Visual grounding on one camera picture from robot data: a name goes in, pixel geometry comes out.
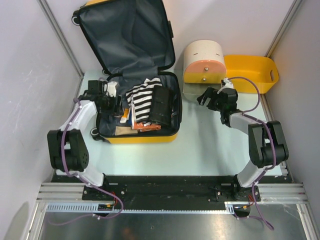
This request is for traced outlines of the yellow Pikachu suitcase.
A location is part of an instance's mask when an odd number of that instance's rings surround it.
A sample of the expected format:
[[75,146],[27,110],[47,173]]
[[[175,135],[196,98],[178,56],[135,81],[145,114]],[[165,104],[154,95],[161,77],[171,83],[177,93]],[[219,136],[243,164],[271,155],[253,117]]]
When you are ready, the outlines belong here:
[[169,72],[176,61],[173,32],[161,0],[93,0],[73,13],[72,21],[82,30],[107,82],[117,82],[123,114],[129,109],[126,92],[145,79],[159,78],[171,89],[171,128],[115,136],[121,117],[97,113],[90,134],[96,141],[112,144],[166,143],[173,141],[182,121],[182,96],[177,76]]

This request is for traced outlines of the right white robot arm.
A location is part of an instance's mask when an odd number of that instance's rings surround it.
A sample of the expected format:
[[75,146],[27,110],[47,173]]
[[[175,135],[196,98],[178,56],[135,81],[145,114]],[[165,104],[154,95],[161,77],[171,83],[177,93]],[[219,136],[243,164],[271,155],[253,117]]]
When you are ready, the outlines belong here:
[[239,130],[248,136],[249,161],[243,170],[233,177],[227,193],[242,201],[249,193],[255,194],[255,186],[267,171],[289,158],[289,149],[279,121],[265,122],[238,109],[238,92],[230,87],[208,87],[197,99],[199,105],[220,113],[223,125]]

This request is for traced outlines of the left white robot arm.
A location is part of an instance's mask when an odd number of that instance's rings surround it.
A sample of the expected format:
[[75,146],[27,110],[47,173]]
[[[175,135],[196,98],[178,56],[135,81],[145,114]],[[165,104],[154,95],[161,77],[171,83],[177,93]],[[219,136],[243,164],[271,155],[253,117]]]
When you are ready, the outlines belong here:
[[104,184],[104,174],[90,164],[90,155],[83,133],[98,113],[111,116],[123,114],[119,84],[101,78],[88,81],[87,89],[74,98],[71,115],[58,130],[50,130],[47,144],[51,167],[58,176],[75,177],[88,186],[100,200],[110,196],[111,188]]

